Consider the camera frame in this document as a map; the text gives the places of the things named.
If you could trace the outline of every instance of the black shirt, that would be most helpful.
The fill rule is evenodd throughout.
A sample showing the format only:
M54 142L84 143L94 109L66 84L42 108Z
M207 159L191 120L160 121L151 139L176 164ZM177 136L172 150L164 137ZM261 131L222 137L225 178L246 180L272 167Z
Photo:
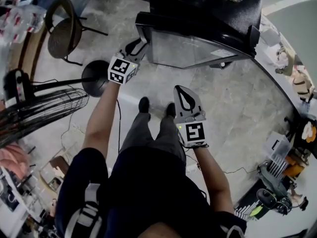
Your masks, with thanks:
M71 163L59 193L55 223L61 237L72 214L84 206L89 182L100 183L97 198L103 226L99 237L138 237L164 222L182 237L225 237L220 228L246 222L227 212L213 212L204 195L173 154L148 147L120 153L108 178L106 162L96 149L83 149Z

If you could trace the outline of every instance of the foot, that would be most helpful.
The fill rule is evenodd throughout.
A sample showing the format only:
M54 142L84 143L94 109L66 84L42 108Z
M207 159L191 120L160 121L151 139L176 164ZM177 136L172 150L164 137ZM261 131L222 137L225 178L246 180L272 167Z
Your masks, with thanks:
M148 113L150 107L150 101L147 97L142 97L139 102L139 112L140 113Z
M166 116L171 116L173 118L176 117L176 111L175 111L175 103L170 103L168 104L166 110L165 110L165 115Z

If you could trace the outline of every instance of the leg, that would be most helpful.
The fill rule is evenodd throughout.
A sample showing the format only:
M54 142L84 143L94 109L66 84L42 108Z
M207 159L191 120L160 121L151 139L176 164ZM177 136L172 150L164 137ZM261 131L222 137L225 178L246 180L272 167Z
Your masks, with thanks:
M178 131L174 124L174 117L165 116L160 122L160 129L155 141L149 144L150 147L172 153L182 160L186 165L186 156L183 147L179 142Z
M66 58L63 58L63 60L67 63L71 63L71 64L76 64L76 65L79 65L79 66L83 66L82 63L78 63L78 62L75 62L75 61L70 61L68 60L68 56Z
M95 32L95 33L98 33L98 34L103 34L103 35L108 36L108 34L106 34L106 33L103 33L101 31L95 30L95 29L90 28L90 27L83 26L83 30L82 31L86 31L86 30L89 30L89 31L92 31L92 32Z
M120 152L133 146L147 146L153 141L149 130L148 122L151 115L148 113L149 102L147 98L142 98L139 103L139 113L135 117L131 128L125 137Z

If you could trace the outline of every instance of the fan base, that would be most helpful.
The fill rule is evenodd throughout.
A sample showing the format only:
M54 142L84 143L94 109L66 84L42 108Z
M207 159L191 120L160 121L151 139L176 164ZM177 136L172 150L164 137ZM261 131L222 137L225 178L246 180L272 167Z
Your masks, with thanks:
M85 67L81 78L98 78L98 80L93 82L82 82L83 88L87 94L92 97L100 97L103 94L109 81L108 67L109 63L104 60L92 61Z

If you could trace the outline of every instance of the gray marble floor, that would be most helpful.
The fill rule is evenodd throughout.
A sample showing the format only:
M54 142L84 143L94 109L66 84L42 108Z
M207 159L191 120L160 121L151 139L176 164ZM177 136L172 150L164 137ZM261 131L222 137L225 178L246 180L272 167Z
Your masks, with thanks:
M79 78L89 62L97 59L110 61L122 43L138 36L134 22L139 11L149 11L149 3L142 0L91 0L82 14L88 18L84 23L108 32L109 36L88 31L83 33L78 47L69 56L70 60L82 62L83 67L52 58L47 50L46 37L35 80ZM145 57L138 75L120 89L120 144L138 112L137 105L143 96L148 96L151 101L152 119L149 127L153 136L157 135L160 118L165 106L173 100L172 92L176 84L189 87L200 96L209 124L209 150L226 172L240 167L254 170L258 163L266 159L263 144L269 133L272 130L285 132L287 129L283 118L291 115L291 105L252 61L237 61L225 70L209 67L181 70L150 64ZM24 139L27 144L37 146L32 156L38 167L62 148L61 142L65 148L75 145L71 150L73 154L78 152L89 116L97 101L97 98L90 98L85 108L74 113L70 130L62 139L61 134L68 129L70 117L49 124ZM109 168L112 168L117 157L118 119L116 110L106 161ZM187 154L194 158L192 150ZM252 186L255 175L246 174L243 170L227 175L234 202ZM201 189L206 190L201 172L189 158L188 176Z

